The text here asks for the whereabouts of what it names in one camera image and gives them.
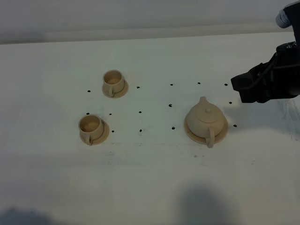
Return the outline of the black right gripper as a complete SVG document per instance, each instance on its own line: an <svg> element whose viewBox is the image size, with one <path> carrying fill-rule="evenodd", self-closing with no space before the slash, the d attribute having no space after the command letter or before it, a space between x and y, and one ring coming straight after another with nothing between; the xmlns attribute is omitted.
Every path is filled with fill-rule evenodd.
<svg viewBox="0 0 300 225"><path fill-rule="evenodd" d="M296 42L282 44L269 62L231 79L242 103L265 103L300 94L300 48Z"/></svg>

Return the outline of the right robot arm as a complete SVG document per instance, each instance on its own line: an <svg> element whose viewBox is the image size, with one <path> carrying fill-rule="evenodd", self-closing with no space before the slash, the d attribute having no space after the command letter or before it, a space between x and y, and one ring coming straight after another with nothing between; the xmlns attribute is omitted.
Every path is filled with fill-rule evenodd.
<svg viewBox="0 0 300 225"><path fill-rule="evenodd" d="M265 103L300 94L300 2L280 10L276 24L283 29L291 26L295 41L279 45L269 62L231 79L242 103Z"/></svg>

